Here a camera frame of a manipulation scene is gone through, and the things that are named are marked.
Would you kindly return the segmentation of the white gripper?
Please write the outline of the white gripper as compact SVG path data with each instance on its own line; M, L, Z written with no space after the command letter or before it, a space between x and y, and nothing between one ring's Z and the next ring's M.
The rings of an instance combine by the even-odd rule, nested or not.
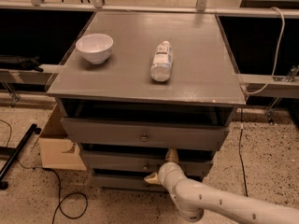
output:
M158 171L147 175L144 181L151 185L160 185L170 193L176 194L187 189L187 176L184 174L178 163L178 152L175 148L169 148L165 160L167 163L163 164Z

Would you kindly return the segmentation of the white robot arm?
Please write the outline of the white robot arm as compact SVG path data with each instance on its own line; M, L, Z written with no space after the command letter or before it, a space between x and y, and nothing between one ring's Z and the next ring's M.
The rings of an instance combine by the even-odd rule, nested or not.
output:
M144 178L149 184L162 185L179 211L189 222L199 221L208 210L239 224L298 224L299 210L214 189L188 178L178 165L178 152L169 148L165 163Z

